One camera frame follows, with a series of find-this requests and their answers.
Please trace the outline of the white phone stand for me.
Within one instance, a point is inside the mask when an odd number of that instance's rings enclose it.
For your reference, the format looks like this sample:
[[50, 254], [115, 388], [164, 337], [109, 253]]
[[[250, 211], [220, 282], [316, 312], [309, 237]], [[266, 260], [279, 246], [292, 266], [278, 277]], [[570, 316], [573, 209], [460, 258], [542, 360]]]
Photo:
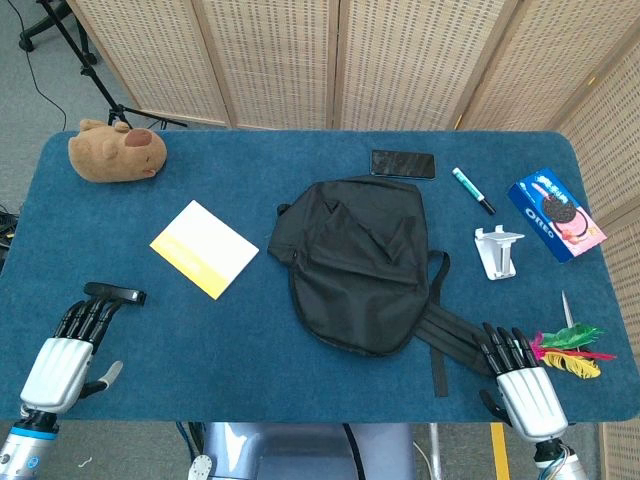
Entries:
[[524, 234], [505, 232], [502, 225], [497, 225], [491, 232], [485, 232], [483, 228], [475, 230], [474, 242], [489, 280], [504, 280], [516, 275], [511, 247], [524, 237]]

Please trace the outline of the black smartphone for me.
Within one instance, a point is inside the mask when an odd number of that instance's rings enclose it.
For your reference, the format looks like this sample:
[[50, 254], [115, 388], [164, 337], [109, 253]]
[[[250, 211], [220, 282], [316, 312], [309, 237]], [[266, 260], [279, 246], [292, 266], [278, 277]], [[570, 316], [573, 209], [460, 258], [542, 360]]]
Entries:
[[370, 173], [376, 176], [433, 180], [435, 157], [430, 153], [373, 150]]

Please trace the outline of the black office chair base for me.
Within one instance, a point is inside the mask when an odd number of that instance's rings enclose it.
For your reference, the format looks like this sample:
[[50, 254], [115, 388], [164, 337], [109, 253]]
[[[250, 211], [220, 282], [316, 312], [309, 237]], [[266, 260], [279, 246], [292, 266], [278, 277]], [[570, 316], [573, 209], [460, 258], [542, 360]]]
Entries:
[[[72, 9], [67, 3], [67, 0], [47, 0], [51, 1], [59, 1], [59, 4], [53, 9], [53, 12], [56, 14], [59, 20], [63, 20], [68, 15], [74, 15]], [[79, 38], [81, 44], [81, 52], [83, 54], [84, 59], [91, 65], [97, 64], [96, 56], [90, 52], [89, 50], [89, 39], [86, 30], [82, 26], [81, 22], [75, 17], [77, 28], [79, 31]], [[52, 27], [55, 26], [53, 20], [49, 18], [49, 16], [44, 17], [39, 22], [35, 23], [31, 27], [23, 30], [19, 35], [19, 47], [25, 52], [31, 52], [34, 50], [34, 46], [32, 43], [32, 38]]]

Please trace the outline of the woven folding screen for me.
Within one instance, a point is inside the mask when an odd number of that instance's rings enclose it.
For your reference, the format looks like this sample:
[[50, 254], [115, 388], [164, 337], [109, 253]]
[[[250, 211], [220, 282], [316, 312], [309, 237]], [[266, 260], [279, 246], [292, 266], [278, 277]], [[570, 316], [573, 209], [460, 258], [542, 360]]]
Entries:
[[68, 0], [134, 106], [227, 128], [553, 130], [640, 362], [640, 0]]

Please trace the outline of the blue Oreo cookie box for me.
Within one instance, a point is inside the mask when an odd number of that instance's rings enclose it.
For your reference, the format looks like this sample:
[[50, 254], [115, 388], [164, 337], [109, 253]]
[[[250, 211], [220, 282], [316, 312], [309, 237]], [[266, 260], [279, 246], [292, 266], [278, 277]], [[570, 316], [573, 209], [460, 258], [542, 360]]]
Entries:
[[607, 235], [549, 168], [517, 180], [508, 197], [560, 263], [607, 240]]

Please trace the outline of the colourful feather shuttlecock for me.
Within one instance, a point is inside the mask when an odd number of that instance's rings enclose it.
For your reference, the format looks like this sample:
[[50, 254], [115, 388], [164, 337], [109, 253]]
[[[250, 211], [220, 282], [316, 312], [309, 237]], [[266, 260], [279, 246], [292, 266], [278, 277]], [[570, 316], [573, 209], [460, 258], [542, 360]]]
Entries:
[[531, 342], [535, 358], [546, 366], [572, 373], [587, 380], [601, 375], [598, 362], [617, 358], [614, 354], [591, 351], [590, 347], [605, 333], [600, 327], [576, 323], [556, 333], [538, 332]]

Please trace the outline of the grey robot torso base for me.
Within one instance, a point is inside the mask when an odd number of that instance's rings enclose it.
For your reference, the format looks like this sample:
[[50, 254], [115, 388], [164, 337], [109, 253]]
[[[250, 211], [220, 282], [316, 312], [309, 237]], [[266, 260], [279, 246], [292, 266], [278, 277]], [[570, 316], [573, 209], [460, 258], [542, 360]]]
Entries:
[[404, 423], [213, 422], [188, 480], [416, 480]]

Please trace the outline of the black backpack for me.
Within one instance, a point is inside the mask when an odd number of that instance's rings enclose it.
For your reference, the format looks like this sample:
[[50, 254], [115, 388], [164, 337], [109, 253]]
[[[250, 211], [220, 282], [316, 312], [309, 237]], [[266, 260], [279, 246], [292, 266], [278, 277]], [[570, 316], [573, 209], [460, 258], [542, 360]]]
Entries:
[[416, 186], [373, 176], [314, 183], [278, 206], [268, 251], [286, 266], [298, 319], [319, 340], [385, 357], [417, 338], [431, 347], [438, 396], [448, 393], [446, 357], [490, 375], [487, 335], [441, 306], [451, 259], [428, 247]]

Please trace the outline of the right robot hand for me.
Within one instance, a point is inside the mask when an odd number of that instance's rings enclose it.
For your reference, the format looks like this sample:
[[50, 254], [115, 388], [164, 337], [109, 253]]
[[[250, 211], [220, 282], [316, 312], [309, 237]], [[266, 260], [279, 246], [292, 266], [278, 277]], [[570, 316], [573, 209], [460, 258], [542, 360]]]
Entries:
[[493, 375], [504, 405], [481, 394], [491, 414], [511, 426], [526, 441], [540, 443], [562, 436], [569, 422], [546, 371], [530, 342], [517, 328], [483, 324], [486, 337], [473, 338]]

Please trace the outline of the white and yellow notebook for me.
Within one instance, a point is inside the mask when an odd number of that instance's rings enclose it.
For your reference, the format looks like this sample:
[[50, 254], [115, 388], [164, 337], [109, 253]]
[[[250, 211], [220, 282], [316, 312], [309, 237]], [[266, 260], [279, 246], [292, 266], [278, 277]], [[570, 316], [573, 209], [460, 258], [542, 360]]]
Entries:
[[215, 300], [259, 253], [255, 245], [195, 200], [150, 247]]

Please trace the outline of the green and white marker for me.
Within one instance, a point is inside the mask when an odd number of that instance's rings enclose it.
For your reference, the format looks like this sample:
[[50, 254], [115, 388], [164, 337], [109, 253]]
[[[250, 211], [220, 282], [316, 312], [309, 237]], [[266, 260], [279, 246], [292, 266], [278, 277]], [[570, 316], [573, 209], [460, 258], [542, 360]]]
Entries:
[[455, 167], [452, 170], [454, 178], [466, 189], [466, 191], [485, 209], [489, 215], [495, 215], [495, 208], [489, 203], [484, 194], [473, 184], [464, 172]]

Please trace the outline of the black tripod stand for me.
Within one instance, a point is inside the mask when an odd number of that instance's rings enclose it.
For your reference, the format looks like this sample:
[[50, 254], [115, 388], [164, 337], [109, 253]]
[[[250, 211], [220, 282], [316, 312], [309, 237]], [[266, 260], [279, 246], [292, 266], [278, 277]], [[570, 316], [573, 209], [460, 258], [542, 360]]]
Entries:
[[105, 87], [103, 82], [100, 80], [98, 74], [96, 73], [96, 71], [93, 68], [93, 65], [86, 59], [84, 53], [78, 47], [76, 42], [73, 40], [73, 38], [71, 37], [71, 35], [67, 31], [67, 29], [64, 26], [64, 24], [62, 23], [62, 21], [58, 18], [57, 14], [54, 12], [53, 8], [48, 4], [48, 1], [47, 0], [37, 0], [37, 2], [40, 3], [41, 6], [44, 8], [45, 12], [48, 15], [48, 18], [53, 21], [54, 25], [57, 27], [57, 29], [59, 30], [59, 32], [64, 37], [65, 41], [67, 42], [67, 44], [69, 45], [69, 47], [71, 48], [73, 53], [75, 54], [75, 56], [80, 61], [81, 65], [82, 65], [80, 73], [83, 76], [89, 77], [93, 81], [95, 86], [98, 88], [98, 90], [100, 91], [100, 93], [104, 97], [105, 101], [108, 103], [108, 105], [109, 105], [108, 124], [109, 125], [113, 125], [114, 122], [116, 120], [118, 120], [118, 121], [124, 122], [127, 126], [132, 128], [131, 123], [126, 118], [126, 113], [132, 113], [134, 115], [138, 115], [138, 116], [142, 116], [142, 117], [153, 119], [156, 123], [158, 123], [160, 125], [160, 128], [162, 130], [165, 130], [167, 128], [168, 124], [180, 126], [180, 127], [183, 127], [183, 128], [187, 128], [188, 127], [188, 125], [186, 123], [183, 123], [183, 122], [180, 122], [180, 121], [177, 121], [177, 120], [171, 120], [169, 118], [166, 118], [166, 117], [163, 117], [163, 116], [159, 116], [159, 115], [156, 115], [156, 114], [152, 114], [152, 113], [149, 113], [149, 112], [136, 110], [136, 109], [127, 107], [127, 106], [125, 106], [125, 105], [123, 105], [121, 103], [117, 103], [114, 100], [114, 98], [111, 96], [111, 94], [109, 93], [109, 91], [107, 90], [107, 88]]

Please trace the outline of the brown capybara plush toy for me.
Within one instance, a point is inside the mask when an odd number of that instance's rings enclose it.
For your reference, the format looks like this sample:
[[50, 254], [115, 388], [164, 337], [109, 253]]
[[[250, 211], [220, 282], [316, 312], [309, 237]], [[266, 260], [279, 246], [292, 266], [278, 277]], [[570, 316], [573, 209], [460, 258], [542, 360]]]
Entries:
[[71, 166], [92, 183], [118, 183], [154, 177], [165, 165], [167, 148], [149, 129], [126, 122], [107, 125], [84, 119], [79, 133], [68, 141]]

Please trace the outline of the blue table mat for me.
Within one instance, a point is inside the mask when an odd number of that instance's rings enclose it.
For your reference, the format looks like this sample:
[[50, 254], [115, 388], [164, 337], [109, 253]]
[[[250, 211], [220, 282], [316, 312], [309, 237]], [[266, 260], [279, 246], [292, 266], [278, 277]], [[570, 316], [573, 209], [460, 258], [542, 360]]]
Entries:
[[[640, 414], [640, 373], [602, 252], [558, 262], [508, 198], [511, 185], [548, 167], [585, 198], [570, 143], [554, 132], [166, 131], [165, 167], [152, 179], [92, 184], [68, 160], [65, 133], [44, 145], [16, 237], [0, 272], [0, 420], [18, 417], [20, 393], [44, 341], [97, 281], [143, 290], [143, 306], [115, 315], [91, 366], [124, 368], [107, 391], [76, 404], [81, 419], [474, 422], [489, 413], [487, 377], [448, 361], [449, 393], [434, 394], [430, 349], [368, 358], [331, 347], [295, 314], [286, 268], [267, 252], [279, 205], [312, 183], [365, 175], [375, 149], [427, 152], [422, 181], [428, 244], [451, 257], [444, 308], [526, 335], [564, 323], [564, 290], [577, 321], [603, 327], [598, 348], [617, 358], [592, 380], [551, 370], [567, 417], [617, 421]], [[454, 178], [458, 167], [495, 208], [489, 215]], [[259, 249], [217, 300], [150, 247], [197, 201]], [[511, 247], [516, 275], [491, 281], [474, 232], [524, 234]]]

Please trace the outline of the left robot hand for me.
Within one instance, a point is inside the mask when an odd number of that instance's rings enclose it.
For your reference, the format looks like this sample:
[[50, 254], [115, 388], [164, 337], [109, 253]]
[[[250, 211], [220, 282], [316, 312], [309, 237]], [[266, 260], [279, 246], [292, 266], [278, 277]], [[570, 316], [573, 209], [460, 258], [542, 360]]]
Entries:
[[92, 360], [111, 319], [123, 305], [105, 298], [78, 301], [62, 316], [41, 347], [20, 393], [26, 412], [63, 414], [75, 403], [115, 383], [123, 362], [115, 361], [100, 378], [89, 381]]

